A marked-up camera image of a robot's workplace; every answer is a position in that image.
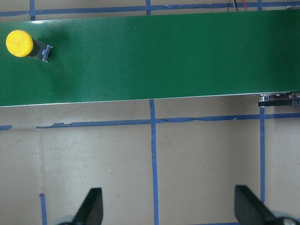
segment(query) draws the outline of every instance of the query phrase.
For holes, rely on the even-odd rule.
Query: green conveyor belt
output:
[[[49,63],[11,55],[25,30]],[[0,106],[300,90],[300,11],[0,23]]]

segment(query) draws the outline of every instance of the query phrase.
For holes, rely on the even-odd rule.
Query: yellow bottle cap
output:
[[[14,56],[24,57],[32,51],[33,41],[29,33],[14,30],[6,38],[6,47]]]

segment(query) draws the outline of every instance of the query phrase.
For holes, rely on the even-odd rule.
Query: beige floor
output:
[[[152,0],[153,5],[216,2]],[[145,4],[144,0],[35,0],[36,9]],[[0,3],[2,12],[17,10],[29,10],[29,1]],[[181,9],[152,14],[232,10]],[[131,15],[146,12],[38,15],[36,19]],[[29,15],[0,17],[0,22],[29,19]],[[257,100],[258,96],[159,99],[155,100],[156,118],[259,114]],[[299,107],[266,109],[266,113],[299,111]],[[54,225],[75,214],[91,187],[102,187],[103,225],[152,225],[150,124],[36,129],[54,123],[137,119],[150,119],[148,100],[0,108],[0,125],[13,125],[0,131],[0,224],[41,224],[39,194],[44,193],[48,224]],[[299,122],[265,122],[266,204],[298,218]],[[259,152],[259,120],[157,124],[160,224],[235,222],[234,185],[247,184],[260,194]]]

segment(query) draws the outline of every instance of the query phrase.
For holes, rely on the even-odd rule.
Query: blue tape line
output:
[[[263,2],[262,7],[286,7],[286,6],[298,6],[300,1],[280,1],[280,2]]]
[[[41,9],[30,11],[13,11],[13,12],[0,12],[0,16],[15,16],[30,14],[30,16],[36,15],[46,15],[46,14],[71,14],[71,13],[112,13],[112,12],[134,12],[134,11],[152,11],[152,10],[173,10],[173,9],[185,9],[185,8],[226,8],[233,7],[233,4],[228,3],[213,3],[213,4],[187,4],[187,5],[154,5],[147,3],[146,6],[132,6],[132,7],[98,7],[98,8],[68,8],[68,9]],[[298,6],[300,1],[287,1],[287,2],[249,2],[247,6],[258,7],[262,9],[263,7],[286,7],[286,6]],[[242,8],[242,3],[238,3],[237,6]]]
[[[190,121],[223,121],[223,120],[258,120],[261,116],[259,114],[252,115],[229,115],[229,116],[207,116],[207,117],[179,117],[179,118],[165,118],[155,119],[156,123],[182,123]],[[300,118],[300,113],[282,113],[282,114],[266,114],[265,119],[284,119],[284,118]],[[72,122],[70,124],[54,123],[51,126],[39,127],[37,129],[47,128],[78,128],[78,127],[101,127],[101,126],[118,126],[118,125],[143,125],[151,124],[152,120],[113,120],[113,121],[92,121],[92,122]],[[12,128],[11,125],[0,126],[0,130],[8,130]]]
[[[4,126],[0,126],[0,130],[9,130],[12,127],[13,127],[12,125],[4,125]]]
[[[146,0],[146,8],[147,8],[146,15],[151,15],[150,7],[151,7],[151,0]]]
[[[36,20],[36,7],[35,7],[35,0],[30,0],[29,5],[30,5],[30,21],[35,21]]]
[[[157,123],[181,123],[181,122],[190,122],[190,121],[222,121],[222,120],[257,120],[260,118],[260,115],[232,115],[232,116],[204,116],[198,118],[182,117],[182,118],[165,118],[165,119],[156,119]]]
[[[145,6],[40,9],[40,10],[36,10],[36,15],[42,15],[42,14],[70,14],[70,13],[116,13],[116,12],[135,12],[135,11],[145,11],[145,10],[146,10]]]
[[[265,200],[265,114],[264,108],[260,108],[260,186],[261,186],[261,201]]]
[[[28,14],[28,13],[29,13],[29,11],[0,12],[0,17],[24,15],[24,14]]]
[[[240,223],[195,224],[195,225],[240,225]]]
[[[266,114],[265,119],[299,118],[300,113]]]
[[[42,225],[47,225],[46,198],[44,194],[40,194],[39,197],[41,200]]]
[[[54,123],[52,126],[38,127],[37,129],[47,128],[80,128],[80,127],[101,127],[101,126],[117,126],[117,125],[138,125],[138,124],[150,124],[151,120],[114,120],[114,121],[99,121],[99,122],[72,122]]]
[[[262,9],[263,9],[263,1],[257,0],[257,10],[262,11]]]
[[[158,165],[156,154],[156,118],[154,100],[150,100],[151,115],[151,150],[152,150],[152,175],[153,175],[153,202],[154,202],[154,225],[159,225],[158,210]]]

